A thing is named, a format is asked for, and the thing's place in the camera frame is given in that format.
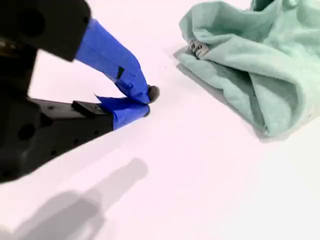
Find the mint green towel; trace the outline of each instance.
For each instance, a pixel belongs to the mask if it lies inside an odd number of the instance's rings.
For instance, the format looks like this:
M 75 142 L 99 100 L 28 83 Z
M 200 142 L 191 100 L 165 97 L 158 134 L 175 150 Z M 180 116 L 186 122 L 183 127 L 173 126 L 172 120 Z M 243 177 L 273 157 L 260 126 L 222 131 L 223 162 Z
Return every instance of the mint green towel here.
M 195 54 L 179 61 L 265 135 L 320 114 L 319 0 L 255 0 L 252 10 L 201 3 L 180 29 Z

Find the blue tape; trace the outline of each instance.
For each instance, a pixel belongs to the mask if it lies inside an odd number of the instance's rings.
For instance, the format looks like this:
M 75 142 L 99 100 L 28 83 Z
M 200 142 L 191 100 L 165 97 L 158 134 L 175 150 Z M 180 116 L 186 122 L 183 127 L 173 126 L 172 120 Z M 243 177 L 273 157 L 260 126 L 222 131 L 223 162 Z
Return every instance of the blue tape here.
M 142 104 L 150 103 L 148 84 L 139 61 L 97 20 L 90 21 L 76 59 L 104 73 L 128 98 Z
M 150 112 L 150 107 L 147 104 L 137 103 L 132 99 L 101 97 L 100 106 L 113 114 L 113 130 L 117 130 L 137 119 L 143 118 Z

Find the white table surface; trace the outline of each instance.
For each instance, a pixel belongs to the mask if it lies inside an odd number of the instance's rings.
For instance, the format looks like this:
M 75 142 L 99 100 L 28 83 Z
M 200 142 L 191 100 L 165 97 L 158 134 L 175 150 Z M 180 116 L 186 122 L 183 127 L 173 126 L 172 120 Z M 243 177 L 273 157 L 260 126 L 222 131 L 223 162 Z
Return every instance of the white table surface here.
M 186 45 L 179 20 L 200 1 L 88 2 L 93 16 L 136 54 L 161 96 L 149 117 L 0 185 L 6 234 L 19 240 L 320 239 L 320 119 L 289 138 L 265 140 L 219 93 L 190 78 L 174 54 Z M 94 94 L 120 96 L 81 63 L 39 54 L 32 97 L 97 102 Z

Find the towel fold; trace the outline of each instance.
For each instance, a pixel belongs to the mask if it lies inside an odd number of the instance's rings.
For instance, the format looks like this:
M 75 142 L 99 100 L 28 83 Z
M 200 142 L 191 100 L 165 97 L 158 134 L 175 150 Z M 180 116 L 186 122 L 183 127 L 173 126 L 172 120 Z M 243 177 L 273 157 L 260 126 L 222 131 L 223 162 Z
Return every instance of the towel fold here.
M 201 3 L 180 29 L 194 53 L 179 61 L 265 135 L 291 132 L 320 114 L 318 0 L 254 0 L 251 10 Z

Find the screw hole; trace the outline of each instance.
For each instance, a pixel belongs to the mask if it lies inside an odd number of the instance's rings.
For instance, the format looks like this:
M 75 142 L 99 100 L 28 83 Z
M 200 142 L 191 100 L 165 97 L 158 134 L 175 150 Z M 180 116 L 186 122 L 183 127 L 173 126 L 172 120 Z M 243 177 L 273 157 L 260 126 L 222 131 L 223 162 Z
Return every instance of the screw hole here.
M 46 29 L 46 19 L 37 9 L 23 10 L 17 24 L 19 31 L 28 38 L 36 38 Z
M 18 132 L 18 137 L 22 141 L 31 139 L 36 133 L 36 128 L 32 124 L 24 125 Z

